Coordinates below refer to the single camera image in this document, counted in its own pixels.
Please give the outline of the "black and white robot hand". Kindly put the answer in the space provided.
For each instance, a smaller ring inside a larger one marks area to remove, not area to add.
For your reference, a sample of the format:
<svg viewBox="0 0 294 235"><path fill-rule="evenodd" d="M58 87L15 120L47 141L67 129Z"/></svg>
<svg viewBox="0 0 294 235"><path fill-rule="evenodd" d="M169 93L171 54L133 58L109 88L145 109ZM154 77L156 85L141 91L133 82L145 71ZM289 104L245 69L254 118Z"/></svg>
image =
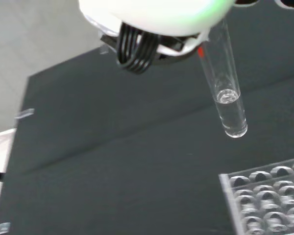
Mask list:
<svg viewBox="0 0 294 235"><path fill-rule="evenodd" d="M203 43L212 41L212 29L221 23L233 6L249 7L254 0L80 0L85 19L105 36L116 38L118 62L135 62L135 47L122 52L145 34L160 37L155 52L181 59Z"/></svg>

